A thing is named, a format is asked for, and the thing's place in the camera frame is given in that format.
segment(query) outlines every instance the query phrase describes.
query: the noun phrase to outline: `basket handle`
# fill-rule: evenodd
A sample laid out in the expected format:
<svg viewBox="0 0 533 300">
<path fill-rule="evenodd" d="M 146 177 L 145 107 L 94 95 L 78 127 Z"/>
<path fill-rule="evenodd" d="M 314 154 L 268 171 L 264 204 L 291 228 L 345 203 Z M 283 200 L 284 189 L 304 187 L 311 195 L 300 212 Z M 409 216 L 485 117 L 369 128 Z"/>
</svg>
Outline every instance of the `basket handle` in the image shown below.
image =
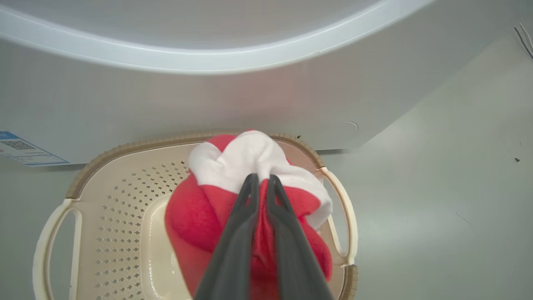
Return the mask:
<svg viewBox="0 0 533 300">
<path fill-rule="evenodd" d="M 354 260 L 357 254 L 358 235 L 356 215 L 353 212 L 352 202 L 350 201 L 348 193 L 335 174 L 329 171 L 326 167 L 320 168 L 320 171 L 333 185 L 333 188 L 341 199 L 342 209 L 344 210 L 344 218 L 346 220 L 346 227 L 348 229 L 348 250 L 342 255 L 342 257 L 344 258 L 345 265 L 354 265 Z"/>
<path fill-rule="evenodd" d="M 33 288 L 36 300 L 54 300 L 52 286 L 50 284 L 50 259 L 52 257 L 52 248 L 55 237 L 59 228 L 61 227 L 61 224 L 63 223 L 63 220 L 70 211 L 75 213 L 76 226 L 74 234 L 74 250 L 72 252 L 69 298 L 73 299 L 73 296 L 75 298 L 82 224 L 81 213 L 77 209 L 70 207 L 70 204 L 76 200 L 77 199 L 65 199 L 63 204 L 54 210 L 54 212 L 46 221 L 46 224 L 41 231 L 41 235 L 37 240 L 32 272 Z"/>
</svg>

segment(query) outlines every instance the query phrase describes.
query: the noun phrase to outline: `laundry basket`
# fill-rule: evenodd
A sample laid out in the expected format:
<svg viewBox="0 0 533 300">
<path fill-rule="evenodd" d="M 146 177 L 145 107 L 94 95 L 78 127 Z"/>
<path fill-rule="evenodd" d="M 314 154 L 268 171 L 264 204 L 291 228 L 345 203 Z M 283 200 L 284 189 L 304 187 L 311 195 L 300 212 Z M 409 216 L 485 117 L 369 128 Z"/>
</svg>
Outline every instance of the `laundry basket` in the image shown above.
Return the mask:
<svg viewBox="0 0 533 300">
<path fill-rule="evenodd" d="M 165 230 L 174 187 L 187 177 L 191 150 L 213 134 L 186 135 L 116 147 L 91 161 L 70 185 L 37 242 L 33 285 L 37 300 L 52 300 L 50 258 L 64 217 L 76 216 L 70 299 L 191 299 Z M 319 230 L 333 257 L 328 284 L 335 299 L 352 300 L 357 287 L 357 225 L 352 204 L 322 159 L 298 138 L 270 135 L 292 164 L 314 173 L 344 212 L 348 240 L 341 249 L 333 219 Z"/>
</svg>

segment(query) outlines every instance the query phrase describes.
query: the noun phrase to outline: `red fleece hat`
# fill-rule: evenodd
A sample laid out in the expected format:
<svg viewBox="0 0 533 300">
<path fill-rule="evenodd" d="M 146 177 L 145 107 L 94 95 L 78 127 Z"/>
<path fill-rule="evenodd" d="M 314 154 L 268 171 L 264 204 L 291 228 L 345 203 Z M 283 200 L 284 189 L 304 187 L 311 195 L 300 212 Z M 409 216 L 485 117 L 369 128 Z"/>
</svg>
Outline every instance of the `red fleece hat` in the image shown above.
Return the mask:
<svg viewBox="0 0 533 300">
<path fill-rule="evenodd" d="M 189 167 L 189 177 L 176 187 L 168 203 L 165 225 L 191 295 L 195 294 L 250 173 L 257 173 L 260 180 L 259 220 L 251 261 L 251 298 L 278 298 L 274 237 L 265 202 L 270 174 L 277 175 L 283 184 L 329 281 L 332 257 L 315 229 L 331 214 L 332 201 L 313 174 L 290 165 L 274 140 L 259 131 L 247 131 L 237 137 L 216 136 L 191 152 Z"/>
</svg>

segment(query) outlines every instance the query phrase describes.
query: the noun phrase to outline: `sticker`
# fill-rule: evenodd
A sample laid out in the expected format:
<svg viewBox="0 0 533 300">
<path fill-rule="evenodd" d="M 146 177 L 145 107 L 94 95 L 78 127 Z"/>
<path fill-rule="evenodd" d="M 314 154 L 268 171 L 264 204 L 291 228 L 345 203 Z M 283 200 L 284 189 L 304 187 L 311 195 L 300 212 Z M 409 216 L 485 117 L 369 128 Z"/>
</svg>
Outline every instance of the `sticker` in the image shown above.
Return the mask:
<svg viewBox="0 0 533 300">
<path fill-rule="evenodd" d="M 7 131 L 0 131 L 0 155 L 30 167 L 69 163 Z"/>
</svg>

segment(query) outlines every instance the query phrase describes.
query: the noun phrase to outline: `red cloth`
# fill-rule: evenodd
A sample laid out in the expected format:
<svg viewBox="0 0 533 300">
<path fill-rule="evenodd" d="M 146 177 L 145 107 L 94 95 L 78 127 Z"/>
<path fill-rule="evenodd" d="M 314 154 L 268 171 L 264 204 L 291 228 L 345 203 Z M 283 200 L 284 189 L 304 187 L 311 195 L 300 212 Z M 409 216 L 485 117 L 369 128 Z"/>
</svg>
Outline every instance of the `red cloth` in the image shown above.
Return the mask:
<svg viewBox="0 0 533 300">
<path fill-rule="evenodd" d="M 235 136 L 222 135 L 208 142 L 215 145 L 220 152 L 224 152 L 234 139 Z M 194 295 L 228 220 L 237 193 L 216 185 L 199 185 L 196 175 L 191 171 L 189 173 L 189 177 L 182 181 L 172 194 L 166 209 L 165 225 L 189 292 Z M 278 298 L 274 238 L 272 227 L 267 220 L 265 202 L 267 183 L 268 180 L 265 179 L 260 186 L 259 221 L 251 261 L 252 299 Z M 306 216 L 321 206 L 321 202 L 315 195 L 300 188 L 284 188 L 324 276 L 329 281 L 332 273 L 331 254 L 306 219 Z"/>
</svg>

